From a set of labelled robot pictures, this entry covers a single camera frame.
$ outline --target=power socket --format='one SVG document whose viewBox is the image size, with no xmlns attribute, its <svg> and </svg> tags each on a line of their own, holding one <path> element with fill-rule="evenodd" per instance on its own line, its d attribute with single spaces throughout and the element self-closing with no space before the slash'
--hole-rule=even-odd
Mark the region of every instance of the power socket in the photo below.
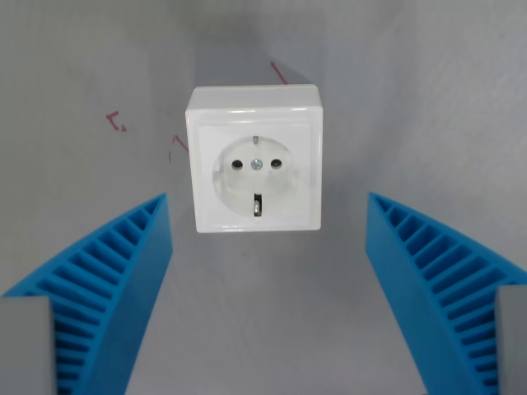
<svg viewBox="0 0 527 395">
<path fill-rule="evenodd" d="M 316 86 L 198 87 L 186 122 L 198 232 L 320 228 Z"/>
</svg>

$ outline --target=white electrical outlet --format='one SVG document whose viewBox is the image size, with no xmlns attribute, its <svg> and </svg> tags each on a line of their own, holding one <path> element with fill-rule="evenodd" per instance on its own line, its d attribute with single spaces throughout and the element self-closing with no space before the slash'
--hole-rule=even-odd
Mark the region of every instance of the white electrical outlet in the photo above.
<svg viewBox="0 0 527 395">
<path fill-rule="evenodd" d="M 316 86 L 198 87 L 186 118 L 198 232 L 320 228 Z"/>
</svg>

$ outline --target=gray wall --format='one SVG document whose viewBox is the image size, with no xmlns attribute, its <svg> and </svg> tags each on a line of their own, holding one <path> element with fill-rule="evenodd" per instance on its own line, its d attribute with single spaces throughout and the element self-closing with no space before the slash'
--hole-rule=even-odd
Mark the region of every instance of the gray wall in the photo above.
<svg viewBox="0 0 527 395">
<path fill-rule="evenodd" d="M 527 5 L 188 3 L 0 5 L 0 290 L 167 191 L 175 256 L 128 393 L 424 393 L 364 254 L 367 192 L 527 268 Z M 263 79 L 274 59 L 319 86 L 321 231 L 195 233 L 171 140 L 212 50 L 227 80 L 250 80 L 225 65 L 251 53 Z"/>
</svg>

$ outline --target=ribbed blue plastic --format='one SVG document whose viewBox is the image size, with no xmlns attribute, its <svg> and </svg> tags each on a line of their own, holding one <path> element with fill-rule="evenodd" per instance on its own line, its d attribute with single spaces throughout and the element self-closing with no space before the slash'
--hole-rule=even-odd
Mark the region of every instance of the ribbed blue plastic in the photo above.
<svg viewBox="0 0 527 395">
<path fill-rule="evenodd" d="M 366 253 L 428 394 L 497 395 L 494 298 L 499 286 L 527 284 L 527 273 L 374 193 Z"/>
<path fill-rule="evenodd" d="M 59 395 L 125 392 L 171 255 L 163 194 L 79 240 L 4 295 L 51 299 Z"/>
</svg>

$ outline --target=handwritten mark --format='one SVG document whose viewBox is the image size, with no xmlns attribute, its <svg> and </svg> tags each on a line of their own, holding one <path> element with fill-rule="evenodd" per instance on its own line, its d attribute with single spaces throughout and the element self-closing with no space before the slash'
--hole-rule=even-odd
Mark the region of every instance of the handwritten mark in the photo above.
<svg viewBox="0 0 527 395">
<path fill-rule="evenodd" d="M 112 126 L 114 127 L 115 130 L 119 130 L 119 127 L 114 122 L 114 117 L 116 117 L 117 115 L 119 115 L 119 111 L 114 111 L 112 114 L 106 115 L 106 119 L 108 119 L 110 121 L 110 123 L 112 124 Z M 121 126 L 122 126 L 121 132 L 127 132 L 128 131 L 128 129 L 124 125 L 121 125 Z"/>
<path fill-rule="evenodd" d="M 181 141 L 180 137 L 177 134 L 172 137 L 172 145 L 174 145 L 175 142 L 178 142 L 183 147 L 183 149 L 187 151 L 187 154 L 189 153 L 189 148 L 185 145 L 184 142 Z M 168 153 L 168 161 L 172 163 L 172 151 Z"/>
<path fill-rule="evenodd" d="M 277 67 L 276 64 L 274 64 L 274 62 L 271 62 L 271 67 L 274 69 L 274 72 L 277 73 L 278 78 L 280 78 L 280 80 L 282 80 L 282 84 L 289 85 L 289 82 L 287 82 L 286 78 L 282 75 L 280 70 L 278 70 L 278 67 Z"/>
</svg>

